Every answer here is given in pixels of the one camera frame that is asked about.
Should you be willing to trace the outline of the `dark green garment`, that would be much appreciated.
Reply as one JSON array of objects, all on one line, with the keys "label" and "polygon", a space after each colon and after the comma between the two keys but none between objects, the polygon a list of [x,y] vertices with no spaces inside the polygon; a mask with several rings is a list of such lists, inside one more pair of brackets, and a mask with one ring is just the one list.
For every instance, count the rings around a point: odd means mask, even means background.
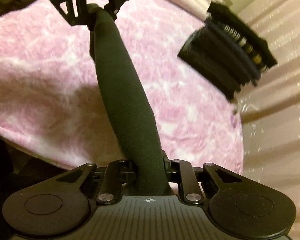
[{"label": "dark green garment", "polygon": [[155,117],[111,15],[88,4],[90,56],[112,129],[123,155],[137,168],[135,192],[162,196],[171,191]]}]

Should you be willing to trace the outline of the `stack of folded dark clothes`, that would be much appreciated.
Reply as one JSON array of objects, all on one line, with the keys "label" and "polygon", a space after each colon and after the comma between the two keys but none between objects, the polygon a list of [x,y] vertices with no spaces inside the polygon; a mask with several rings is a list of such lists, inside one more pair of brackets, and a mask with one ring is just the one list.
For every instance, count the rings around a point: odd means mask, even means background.
[{"label": "stack of folded dark clothes", "polygon": [[268,42],[227,6],[211,2],[207,12],[204,26],[187,39],[178,57],[231,101],[246,84],[257,86],[277,59]]}]

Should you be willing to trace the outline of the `pink floral bed sheet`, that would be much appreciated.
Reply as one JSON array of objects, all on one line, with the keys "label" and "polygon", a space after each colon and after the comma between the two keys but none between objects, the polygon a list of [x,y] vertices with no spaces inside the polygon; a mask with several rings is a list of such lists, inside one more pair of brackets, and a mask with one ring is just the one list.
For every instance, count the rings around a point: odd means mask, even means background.
[{"label": "pink floral bed sheet", "polygon": [[[116,25],[168,157],[241,173],[239,116],[177,57],[202,21],[167,0],[130,0]],[[62,168],[122,157],[89,55],[89,30],[70,26],[49,0],[0,17],[0,136]]]}]

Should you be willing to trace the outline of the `beige curtain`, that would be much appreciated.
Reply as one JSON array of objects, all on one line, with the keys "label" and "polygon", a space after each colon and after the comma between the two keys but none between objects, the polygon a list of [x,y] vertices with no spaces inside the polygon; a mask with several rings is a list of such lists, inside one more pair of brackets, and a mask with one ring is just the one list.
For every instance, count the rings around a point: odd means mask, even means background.
[{"label": "beige curtain", "polygon": [[300,0],[255,0],[240,18],[268,41],[278,64],[237,97],[243,125],[243,174],[289,196],[300,239]]}]

